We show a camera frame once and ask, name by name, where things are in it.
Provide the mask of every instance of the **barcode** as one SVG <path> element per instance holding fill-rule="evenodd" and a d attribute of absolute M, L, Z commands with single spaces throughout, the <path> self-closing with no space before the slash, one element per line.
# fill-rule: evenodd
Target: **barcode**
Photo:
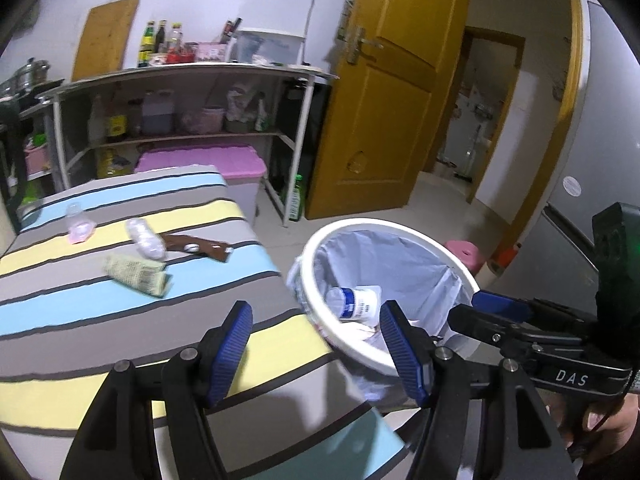
<path fill-rule="evenodd" d="M 139 288 L 143 290 L 150 290 L 152 285 L 152 279 L 155 275 L 153 269 L 143 269 L 140 271 L 140 278 L 138 280 Z"/>

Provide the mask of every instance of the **door panel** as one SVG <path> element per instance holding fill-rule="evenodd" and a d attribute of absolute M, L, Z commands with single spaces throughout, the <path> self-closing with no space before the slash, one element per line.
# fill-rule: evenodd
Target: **door panel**
<path fill-rule="evenodd" d="M 356 0 L 308 218 L 407 203 L 444 108 L 468 0 Z M 355 31 L 364 29 L 357 48 Z"/>

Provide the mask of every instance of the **pot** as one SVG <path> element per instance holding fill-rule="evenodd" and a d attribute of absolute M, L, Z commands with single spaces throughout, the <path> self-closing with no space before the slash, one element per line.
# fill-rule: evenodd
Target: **pot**
<path fill-rule="evenodd" d="M 26 65 L 15 71 L 15 91 L 30 92 L 34 86 L 44 83 L 47 80 L 49 67 L 49 61 L 44 59 L 34 61 L 33 57 L 29 58 Z"/>

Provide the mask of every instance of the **refrigerator door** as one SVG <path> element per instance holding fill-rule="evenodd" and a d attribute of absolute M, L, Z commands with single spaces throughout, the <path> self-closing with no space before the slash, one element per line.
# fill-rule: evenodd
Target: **refrigerator door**
<path fill-rule="evenodd" d="M 589 3 L 591 62 L 580 123 L 549 203 L 593 242 L 591 217 L 640 205 L 640 66 L 605 10 Z"/>
<path fill-rule="evenodd" d="M 489 290 L 523 300 L 551 300 L 596 314 L 598 271 L 545 211 Z"/>

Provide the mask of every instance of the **screw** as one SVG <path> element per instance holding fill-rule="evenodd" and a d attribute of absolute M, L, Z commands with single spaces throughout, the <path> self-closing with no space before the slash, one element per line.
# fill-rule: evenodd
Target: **screw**
<path fill-rule="evenodd" d="M 446 346 L 438 346 L 436 348 L 435 355 L 441 361 L 448 361 L 453 357 L 453 352 Z"/>
<path fill-rule="evenodd" d="M 180 352 L 180 359 L 183 361 L 194 360 L 198 356 L 198 351 L 195 348 L 188 347 Z"/>
<path fill-rule="evenodd" d="M 117 372 L 124 372 L 129 369 L 129 361 L 126 359 L 122 359 L 113 365 L 113 369 Z"/>
<path fill-rule="evenodd" d="M 502 368 L 504 368 L 508 372 L 514 372 L 520 367 L 518 366 L 518 363 L 513 359 L 503 359 Z"/>

